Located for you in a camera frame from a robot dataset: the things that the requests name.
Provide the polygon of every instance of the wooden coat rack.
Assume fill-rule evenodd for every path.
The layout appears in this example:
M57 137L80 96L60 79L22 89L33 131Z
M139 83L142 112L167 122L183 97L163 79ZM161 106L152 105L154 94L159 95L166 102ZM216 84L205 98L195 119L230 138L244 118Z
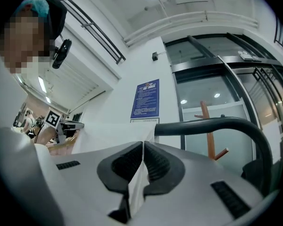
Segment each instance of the wooden coat rack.
M197 118L201 119L208 119L209 113L208 113L208 107L204 101L200 101L200 106L202 110L202 115L194 115ZM208 157L213 160L218 160L222 156L228 153L228 148L224 149L221 153L215 156L215 143L214 143L214 136L213 133L207 133L207 141L208 141Z

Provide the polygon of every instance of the blue poster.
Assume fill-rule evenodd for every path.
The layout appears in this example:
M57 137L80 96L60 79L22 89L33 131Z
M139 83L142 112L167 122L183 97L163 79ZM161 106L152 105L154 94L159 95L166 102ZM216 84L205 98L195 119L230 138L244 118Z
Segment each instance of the blue poster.
M131 118L159 116L159 79L137 86Z

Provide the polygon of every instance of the black handlebar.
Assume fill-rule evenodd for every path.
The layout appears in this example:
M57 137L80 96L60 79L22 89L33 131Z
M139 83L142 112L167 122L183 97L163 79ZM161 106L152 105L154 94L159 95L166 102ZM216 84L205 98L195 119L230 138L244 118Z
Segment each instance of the black handlebar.
M236 117L221 117L185 121L175 123L157 124L155 136L182 136L210 133L220 129L234 129L248 135L262 153L264 181L262 194L268 195L271 183L272 153L269 142L263 132L253 123Z

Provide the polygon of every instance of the fluorescent light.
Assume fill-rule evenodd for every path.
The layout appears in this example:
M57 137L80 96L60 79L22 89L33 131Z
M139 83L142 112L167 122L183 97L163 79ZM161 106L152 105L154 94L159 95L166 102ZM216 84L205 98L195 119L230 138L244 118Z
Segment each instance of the fluorescent light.
M46 93L46 88L45 88L43 79L41 77L38 77L38 79L39 79L41 89Z
M48 98L47 96L46 96L45 98L46 98L46 100L47 100L48 103L51 103L50 100L49 100L49 98Z
M22 84L23 82L22 82L22 80L20 79L20 77L19 77L19 76L17 76L17 78L18 78L18 80L20 81L20 83Z

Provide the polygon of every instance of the qr code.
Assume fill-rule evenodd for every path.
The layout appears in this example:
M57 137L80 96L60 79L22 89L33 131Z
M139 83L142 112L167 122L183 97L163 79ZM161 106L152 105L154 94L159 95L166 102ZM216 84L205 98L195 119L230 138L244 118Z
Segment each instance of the qr code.
M47 123L48 125L57 128L58 127L58 123L61 119L61 115L53 112L53 111L49 111L46 119L45 119L45 123Z

